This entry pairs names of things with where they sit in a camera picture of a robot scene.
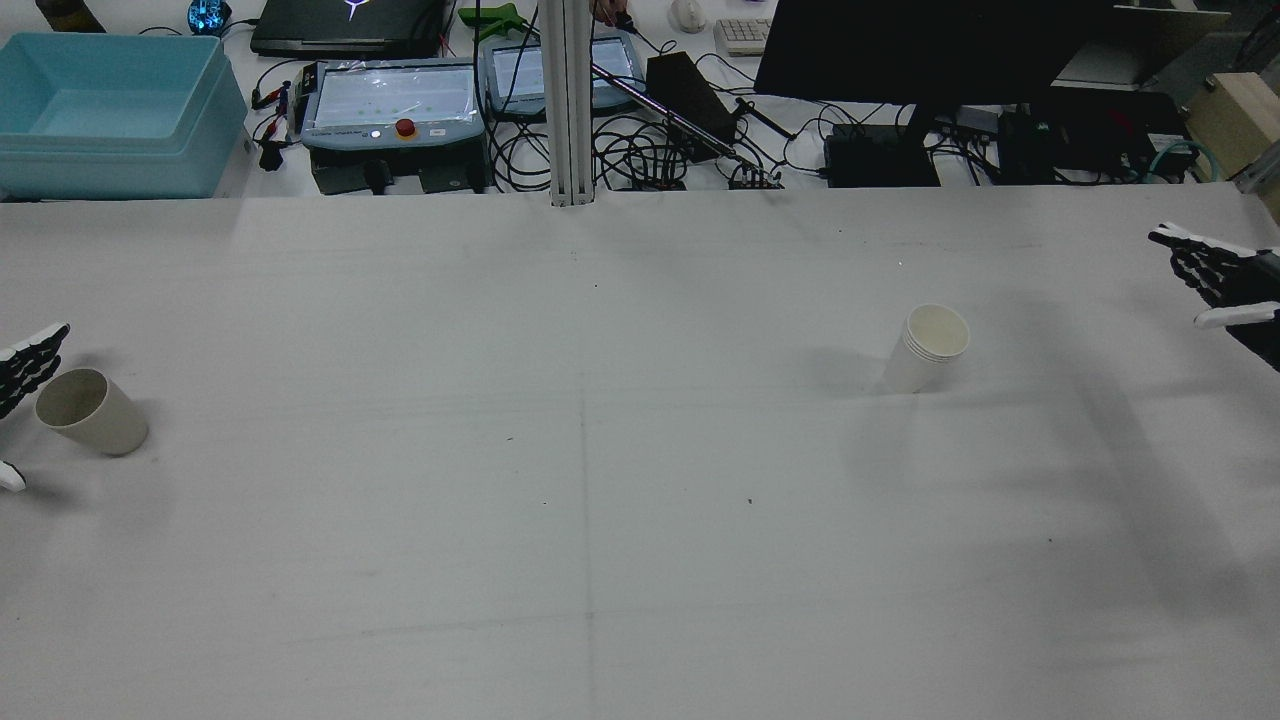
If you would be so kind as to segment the left black-white robot hand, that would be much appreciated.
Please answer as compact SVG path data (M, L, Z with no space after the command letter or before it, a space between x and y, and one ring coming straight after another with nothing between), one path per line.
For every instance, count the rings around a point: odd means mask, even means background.
M1 419L52 378L61 364L60 347L69 323L49 325L1 351Z

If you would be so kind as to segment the right black-white robot hand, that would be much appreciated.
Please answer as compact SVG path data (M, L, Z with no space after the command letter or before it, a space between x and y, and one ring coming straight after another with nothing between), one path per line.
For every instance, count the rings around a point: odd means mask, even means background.
M1225 329L1277 370L1277 249L1248 249L1172 223L1156 225L1148 240L1170 251L1172 274L1204 301L1193 327Z

